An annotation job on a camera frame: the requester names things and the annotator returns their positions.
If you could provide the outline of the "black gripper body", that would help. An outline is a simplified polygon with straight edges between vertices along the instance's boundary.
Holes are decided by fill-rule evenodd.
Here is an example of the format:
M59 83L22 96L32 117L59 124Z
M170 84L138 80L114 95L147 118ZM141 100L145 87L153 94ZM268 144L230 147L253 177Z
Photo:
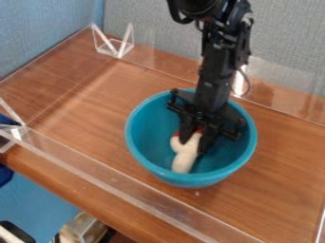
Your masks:
M167 108L179 116L190 115L199 125L222 122L222 136L237 140L241 136L246 120L230 105L236 74L210 77L201 75L194 91L174 88L170 90Z

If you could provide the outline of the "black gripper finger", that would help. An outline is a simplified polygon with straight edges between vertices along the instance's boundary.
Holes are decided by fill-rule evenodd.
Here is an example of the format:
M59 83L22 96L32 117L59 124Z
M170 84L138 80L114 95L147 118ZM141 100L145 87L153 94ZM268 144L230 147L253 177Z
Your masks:
M222 122L205 123L198 126L198 132L202 134L198 145L198 154L203 155L213 147L215 140L222 136Z
M193 136L193 133L198 130L199 123L197 119L190 115L181 116L181 126L179 126L179 141L181 144L186 144Z

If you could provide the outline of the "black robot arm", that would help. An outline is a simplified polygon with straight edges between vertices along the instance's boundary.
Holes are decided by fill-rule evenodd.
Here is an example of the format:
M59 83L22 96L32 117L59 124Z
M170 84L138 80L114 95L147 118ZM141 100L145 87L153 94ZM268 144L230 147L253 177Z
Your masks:
M246 120L230 105L236 75L249 63L254 25L249 0L166 0L173 20L193 23L202 32L203 61L194 92L171 90L167 103L179 115L179 141L201 134L197 152L203 154L218 137L237 140Z

